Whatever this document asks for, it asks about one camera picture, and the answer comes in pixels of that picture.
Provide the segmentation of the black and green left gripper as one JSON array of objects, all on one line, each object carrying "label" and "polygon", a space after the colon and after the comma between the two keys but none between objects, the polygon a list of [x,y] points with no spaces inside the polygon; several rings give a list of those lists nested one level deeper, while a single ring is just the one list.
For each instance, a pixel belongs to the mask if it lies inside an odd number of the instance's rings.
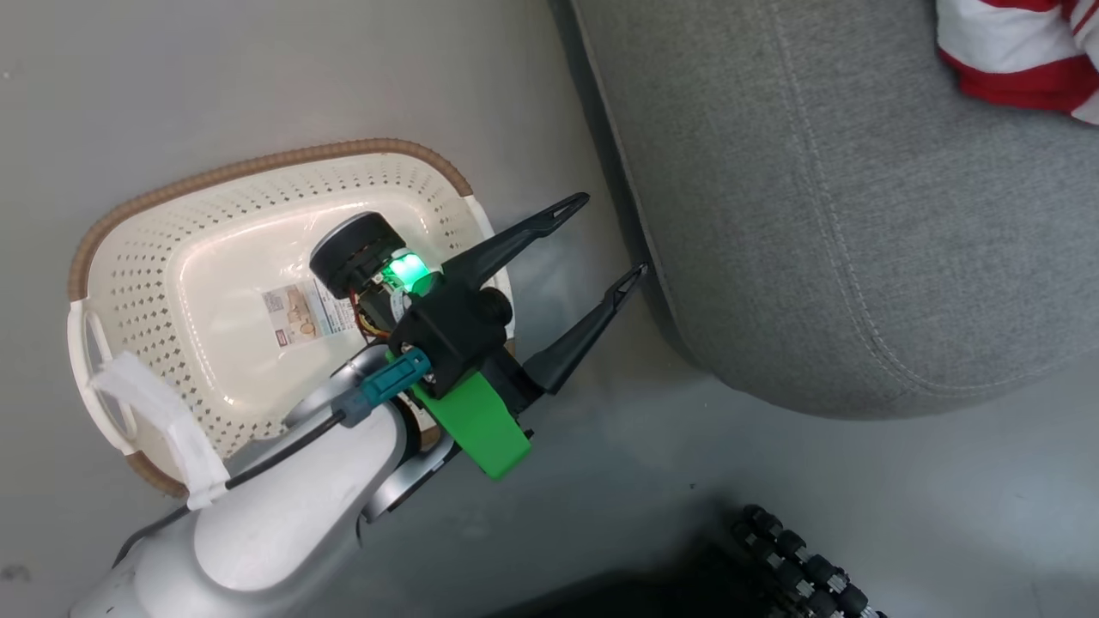
[{"label": "black and green left gripper", "polygon": [[397,251],[407,244],[380,214],[354,216],[330,231],[311,255],[314,276],[341,299],[364,297],[376,276],[395,277],[412,290],[411,305],[386,336],[392,360],[366,387],[384,396],[415,391],[492,481],[500,481],[529,453],[518,415],[542,395],[560,391],[647,277],[647,264],[635,264],[609,286],[591,312],[523,367],[511,355],[507,325],[512,305],[487,282],[589,200],[589,194],[573,194],[463,251],[435,273],[400,265]]}]

